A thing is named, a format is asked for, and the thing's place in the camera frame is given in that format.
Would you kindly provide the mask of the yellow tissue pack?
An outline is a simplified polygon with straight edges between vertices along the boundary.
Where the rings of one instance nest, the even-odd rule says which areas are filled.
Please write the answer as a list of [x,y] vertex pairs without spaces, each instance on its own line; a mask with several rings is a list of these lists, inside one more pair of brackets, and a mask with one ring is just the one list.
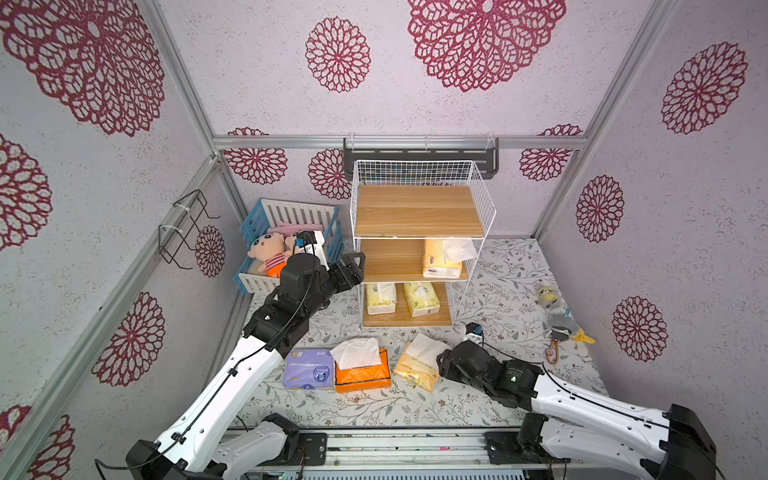
[[465,263],[477,256],[470,239],[426,239],[422,274],[425,278],[458,280]]
[[419,333],[399,357],[394,374],[428,392],[434,390],[440,380],[437,357],[450,347]]

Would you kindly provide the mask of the orange tissue pack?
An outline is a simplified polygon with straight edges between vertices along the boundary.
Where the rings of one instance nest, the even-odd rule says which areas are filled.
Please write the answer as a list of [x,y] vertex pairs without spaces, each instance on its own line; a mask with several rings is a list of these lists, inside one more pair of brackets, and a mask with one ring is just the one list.
[[386,389],[392,384],[389,357],[379,340],[361,337],[345,340],[330,350],[335,366],[335,390],[352,393]]

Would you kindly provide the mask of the purple tissue pack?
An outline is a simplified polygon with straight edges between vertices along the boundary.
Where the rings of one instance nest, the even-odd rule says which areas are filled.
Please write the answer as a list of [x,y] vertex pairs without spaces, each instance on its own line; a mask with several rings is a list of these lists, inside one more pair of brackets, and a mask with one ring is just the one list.
[[328,390],[335,387],[335,361],[329,349],[297,348],[286,357],[286,389]]

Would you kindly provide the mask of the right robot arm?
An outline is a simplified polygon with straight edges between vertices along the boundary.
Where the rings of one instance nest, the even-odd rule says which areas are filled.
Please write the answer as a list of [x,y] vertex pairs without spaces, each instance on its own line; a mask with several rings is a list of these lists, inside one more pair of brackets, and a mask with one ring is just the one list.
[[543,365],[500,361],[463,341],[437,357],[442,377],[469,385],[526,415],[516,442],[534,458],[585,461],[638,479],[720,479],[717,448],[698,415],[673,404],[666,410],[588,391]]

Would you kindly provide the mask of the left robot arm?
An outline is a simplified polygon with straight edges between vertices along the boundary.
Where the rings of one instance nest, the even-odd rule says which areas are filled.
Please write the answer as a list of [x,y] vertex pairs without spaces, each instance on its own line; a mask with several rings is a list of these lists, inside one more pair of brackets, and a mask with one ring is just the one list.
[[330,266],[312,253],[293,255],[210,383],[156,440],[137,441],[120,470],[135,479],[239,479],[265,462],[291,461],[300,429],[280,414],[229,441],[223,436],[256,387],[307,333],[311,317],[334,295],[362,284],[365,261],[362,252],[346,253]]

